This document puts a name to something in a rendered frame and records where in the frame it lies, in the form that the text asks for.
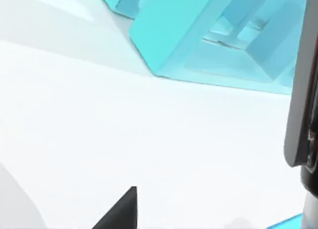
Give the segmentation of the dark grey and black object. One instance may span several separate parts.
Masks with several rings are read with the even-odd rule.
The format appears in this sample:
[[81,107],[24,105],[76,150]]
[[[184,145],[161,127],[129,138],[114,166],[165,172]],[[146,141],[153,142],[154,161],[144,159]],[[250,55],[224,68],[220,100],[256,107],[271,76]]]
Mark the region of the dark grey and black object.
[[301,229],[318,229],[318,0],[307,0],[284,141],[307,191]]

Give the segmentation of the blue flat object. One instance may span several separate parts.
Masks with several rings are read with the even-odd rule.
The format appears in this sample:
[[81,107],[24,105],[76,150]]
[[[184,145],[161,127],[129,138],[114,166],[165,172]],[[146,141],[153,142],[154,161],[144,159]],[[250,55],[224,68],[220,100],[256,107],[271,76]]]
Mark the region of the blue flat object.
[[303,214],[298,214],[272,226],[269,226],[267,229],[300,229],[302,223],[302,215]]

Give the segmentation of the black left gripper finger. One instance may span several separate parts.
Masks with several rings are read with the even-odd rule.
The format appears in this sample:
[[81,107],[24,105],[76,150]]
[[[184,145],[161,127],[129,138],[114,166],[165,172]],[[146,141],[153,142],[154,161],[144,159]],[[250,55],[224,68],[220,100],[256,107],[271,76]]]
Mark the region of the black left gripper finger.
[[137,187],[130,187],[92,229],[137,229]]

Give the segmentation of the light blue rack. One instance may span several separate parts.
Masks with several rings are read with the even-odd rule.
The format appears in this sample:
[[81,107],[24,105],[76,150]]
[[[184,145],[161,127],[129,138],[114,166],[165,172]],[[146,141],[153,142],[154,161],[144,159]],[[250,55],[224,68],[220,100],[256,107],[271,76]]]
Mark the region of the light blue rack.
[[156,76],[292,91],[307,0],[104,0]]

